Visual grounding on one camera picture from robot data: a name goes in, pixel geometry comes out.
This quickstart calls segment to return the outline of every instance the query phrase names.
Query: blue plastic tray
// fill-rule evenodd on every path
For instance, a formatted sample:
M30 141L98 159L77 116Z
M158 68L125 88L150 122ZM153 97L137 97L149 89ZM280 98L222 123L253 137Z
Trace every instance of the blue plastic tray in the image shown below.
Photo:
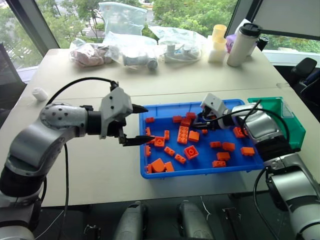
M232 109L235 106L243 105L244 102L240 99L224 100L227 108ZM254 147L249 138L236 138L233 133L233 127L229 129L219 129L216 131L208 131L207 135L203 135L200 130L190 128L189 130L198 131L200 133L199 142L191 142L188 140L187 144L177 143L177 136L180 123L173 123L172 117L176 115L185 116L187 112L200 113L200 102L186 102L176 104L161 104L161 105L148 105L145 106L149 111L139 115L139 130L140 135L145 135L146 127L150 127L151 135L164 136L164 131L170 131L170 139L165 141L165 146L175 150L175 154L180 154L186 157L184 149L194 145L199 152L198 157L187 160L185 164L181 164L164 152L163 147L151 147L151 155L145 156L145 144L140 146L140 172L146 179L153 178L167 178L185 175L198 175L198 174L213 174L225 173L234 171L250 171L263 168L263 160L257 154L254 156L243 156L240 152L242 147ZM145 119L154 117L155 122L146 123ZM210 142L220 141L235 143L235 151L230 152L230 160L227 162L226 167L213 168L212 162L217 160L216 154L218 152L226 152L222 148L211 148ZM147 173L147 165L154 160L161 158L165 163L172 162L174 172L159 172Z

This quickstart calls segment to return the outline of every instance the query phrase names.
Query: plastic bag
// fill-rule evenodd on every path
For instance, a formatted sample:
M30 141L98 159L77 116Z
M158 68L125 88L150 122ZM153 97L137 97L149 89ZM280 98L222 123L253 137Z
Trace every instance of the plastic bag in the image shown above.
M109 46L106 56L124 66L132 69L147 66L149 70L158 67L158 59L154 52L157 41L150 37L109 31L103 44Z
M112 62L111 57L106 56L109 46L103 43L87 43L76 38L70 44L69 58L79 67L92 67Z
M164 26L149 26L149 29L159 38L159 45L166 45L160 54L165 63L196 62L207 43L207 39L195 31Z
M118 2L99 2L104 19L104 33L142 35L147 10Z

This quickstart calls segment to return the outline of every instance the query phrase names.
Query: purple object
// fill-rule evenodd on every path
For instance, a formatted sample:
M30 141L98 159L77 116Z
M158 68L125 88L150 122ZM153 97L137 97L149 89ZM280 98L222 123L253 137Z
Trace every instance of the purple object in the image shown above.
M230 53L232 46L234 45L234 42L236 40L237 35L232 34L227 36L226 39L226 50L228 51L228 53Z

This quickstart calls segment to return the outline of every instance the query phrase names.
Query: black lid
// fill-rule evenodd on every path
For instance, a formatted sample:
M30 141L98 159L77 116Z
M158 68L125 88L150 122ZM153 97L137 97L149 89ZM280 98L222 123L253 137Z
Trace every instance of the black lid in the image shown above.
M244 35L257 37L261 33L261 27L257 24L245 23L239 31Z

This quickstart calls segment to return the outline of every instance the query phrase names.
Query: orange building block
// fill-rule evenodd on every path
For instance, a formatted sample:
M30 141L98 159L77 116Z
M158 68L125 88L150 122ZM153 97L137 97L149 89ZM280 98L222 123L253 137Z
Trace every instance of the orange building block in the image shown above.
M172 121L174 122L174 123L180 123L181 122L181 120L182 120L182 116L173 116L172 117Z
M158 158L151 163L152 171L155 173L162 173L165 170L165 164L161 158Z
M228 152L218 152L216 158L218 161L228 161L230 159L230 154Z
M193 145L186 147L183 152L189 160L194 159L199 155L197 149Z
M173 150L173 149L171 149L170 147L168 147L168 146L166 146L165 148L164 148L164 151L167 153L167 154L169 154L171 157L173 157L174 156L174 154L175 154L175 150Z
M221 147L221 142L219 142L219 141L212 141L212 142L210 142L210 147L211 147L211 148L220 148L220 147Z
M144 155L146 155L147 157L150 157L151 155L151 147L149 147L148 145L144 146Z
M165 137L164 136L156 136L154 138L154 146L163 148L165 146Z
M177 142L180 144L187 144L188 142L188 133L189 127L187 126L180 126L178 131Z
M187 117L183 118L180 123L181 126L185 126L185 127L190 127L190 124L191 124L191 118L187 118Z
M145 134L146 134L147 136L150 136L150 135L151 135L150 127L147 127L147 128L145 129Z
M236 145L234 143L225 141L224 143L222 143L222 148L223 150L233 152L236 149Z
M148 164L148 166L146 167L146 173L147 174L152 174L152 166L151 166L151 164Z
M226 166L227 166L227 164L225 161L213 161L212 162L212 167L214 167L214 168L223 168Z
M197 131L190 131L188 139L192 142L199 142L200 134Z
M147 117L147 118L145 119L145 122L146 122L147 124L154 123L154 122L155 122L155 118L154 118L154 117Z
M164 130L164 139L169 140L170 139L170 131L169 130Z
M233 129L233 133L235 135L236 138L244 138L246 137L245 135L243 135L242 131L241 131L241 127L238 127L236 126L234 129Z
M187 112L186 114L185 114L185 117L186 118L188 118L188 119L196 119L196 114L194 113L194 112Z
M164 164L165 166L165 171L166 172L174 172L175 169L174 169L174 166L172 165L172 162L168 161Z
M253 147L242 147L240 149L242 155L244 156L253 156L255 155L255 149Z
M185 164L185 162L187 161L183 156L181 156L180 154L176 154L174 157L175 160L177 160L179 163L181 164Z

